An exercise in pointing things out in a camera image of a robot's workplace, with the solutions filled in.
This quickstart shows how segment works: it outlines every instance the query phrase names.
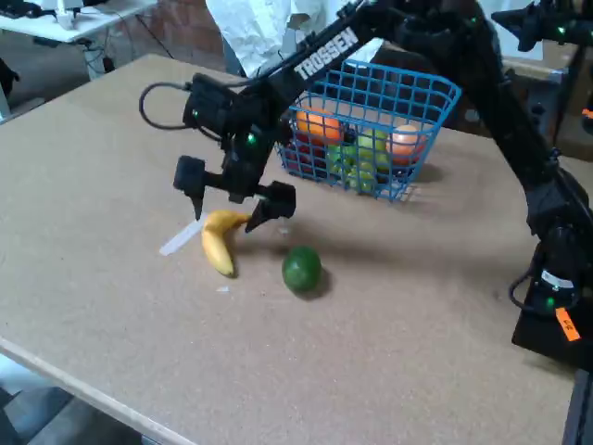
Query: blue plastic basket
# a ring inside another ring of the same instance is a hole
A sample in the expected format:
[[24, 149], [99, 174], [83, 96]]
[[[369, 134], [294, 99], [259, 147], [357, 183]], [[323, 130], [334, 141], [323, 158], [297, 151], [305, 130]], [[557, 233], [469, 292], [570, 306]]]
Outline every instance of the blue plastic basket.
[[[449, 80], [347, 60], [290, 108], [292, 142], [278, 146], [291, 174], [400, 199], [461, 95]], [[415, 129], [398, 130], [401, 125]]]

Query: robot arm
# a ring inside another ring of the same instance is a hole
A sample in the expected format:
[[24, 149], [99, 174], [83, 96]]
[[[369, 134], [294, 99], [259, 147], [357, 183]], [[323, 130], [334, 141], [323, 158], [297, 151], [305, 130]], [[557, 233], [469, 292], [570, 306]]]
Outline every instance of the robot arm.
[[[262, 197], [247, 231], [271, 218], [293, 215], [293, 186], [259, 183], [274, 144], [289, 137], [283, 113], [329, 69], [374, 37], [424, 55], [458, 84], [523, 186], [527, 223], [540, 243], [522, 277], [532, 277], [528, 303], [513, 296], [523, 280], [511, 286], [511, 300], [523, 313], [548, 318], [558, 307], [574, 308], [583, 289], [593, 287], [588, 196], [560, 167], [559, 153], [547, 146], [511, 91], [495, 50], [496, 33], [475, 0], [358, 0], [340, 10], [328, 28], [308, 36], [294, 55], [255, 79], [222, 84], [197, 74], [187, 86], [191, 94], [183, 122], [220, 142], [224, 161], [218, 174], [207, 172], [201, 159], [180, 158], [173, 184], [192, 199], [196, 217], [206, 187], [228, 191], [233, 202]], [[241, 86], [239, 93], [232, 89]]]

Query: lime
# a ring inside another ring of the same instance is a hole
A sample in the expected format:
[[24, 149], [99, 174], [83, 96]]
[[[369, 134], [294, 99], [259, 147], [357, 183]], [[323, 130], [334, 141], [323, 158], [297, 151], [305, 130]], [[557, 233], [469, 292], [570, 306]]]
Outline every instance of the lime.
[[387, 155], [386, 145], [389, 136], [381, 130], [372, 128], [365, 129], [359, 134], [357, 145], [359, 146], [359, 158], [374, 158], [377, 165], [389, 168], [389, 156]]
[[282, 277], [293, 292], [310, 291], [322, 277], [322, 261], [312, 248], [292, 248], [282, 263]]
[[370, 172], [371, 170], [372, 164], [370, 162], [361, 162], [358, 172], [356, 168], [348, 172], [347, 180], [350, 188], [354, 188], [360, 192], [371, 193], [375, 187], [375, 177]]
[[327, 146], [327, 162], [330, 173], [342, 175], [356, 162], [356, 147]]

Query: white table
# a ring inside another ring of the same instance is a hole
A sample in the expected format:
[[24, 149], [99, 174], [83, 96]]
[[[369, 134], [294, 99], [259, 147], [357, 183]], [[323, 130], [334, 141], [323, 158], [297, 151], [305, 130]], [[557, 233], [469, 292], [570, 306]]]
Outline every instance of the white table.
[[[74, 28], [72, 30], [62, 28], [53, 16], [43, 16], [38, 19], [29, 19], [26, 17], [9, 19], [0, 16], [0, 30], [19, 32], [33, 37], [41, 37], [71, 44], [82, 38], [93, 40], [93, 37], [99, 32], [123, 19], [143, 13], [155, 7], [157, 3], [158, 0], [110, 0], [103, 5], [85, 7], [82, 9], [82, 13], [74, 20]], [[99, 40], [93, 47], [97, 47], [102, 43]], [[100, 50], [84, 52], [84, 58], [91, 80], [98, 77], [99, 73], [103, 70], [102, 58], [100, 56]], [[0, 123], [9, 117], [14, 117], [14, 114], [10, 114], [4, 92], [0, 88]]]

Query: yellow banana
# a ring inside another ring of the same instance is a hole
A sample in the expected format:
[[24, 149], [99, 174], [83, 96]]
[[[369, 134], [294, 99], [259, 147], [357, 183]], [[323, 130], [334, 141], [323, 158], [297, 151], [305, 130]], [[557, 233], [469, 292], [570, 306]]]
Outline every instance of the yellow banana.
[[216, 210], [209, 214], [202, 229], [202, 247], [210, 264], [223, 275], [234, 274], [233, 260], [224, 242], [224, 234], [249, 221], [250, 215], [232, 210]]

